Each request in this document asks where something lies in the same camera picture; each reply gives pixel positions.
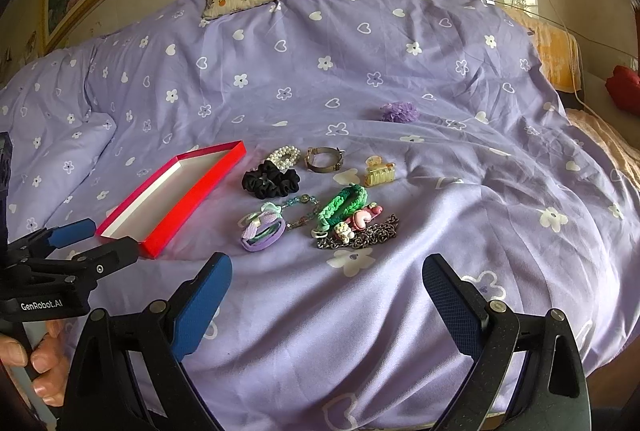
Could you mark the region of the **person's left hand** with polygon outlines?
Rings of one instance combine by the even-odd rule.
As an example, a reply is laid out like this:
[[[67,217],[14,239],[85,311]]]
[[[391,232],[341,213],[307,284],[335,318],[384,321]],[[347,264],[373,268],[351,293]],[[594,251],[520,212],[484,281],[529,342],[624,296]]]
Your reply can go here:
[[[32,365],[37,378],[32,381],[36,396],[50,407],[62,407],[70,361],[64,354],[64,323],[61,319],[46,322],[46,333],[35,351],[28,354],[12,337],[1,336],[1,362],[6,367]]]

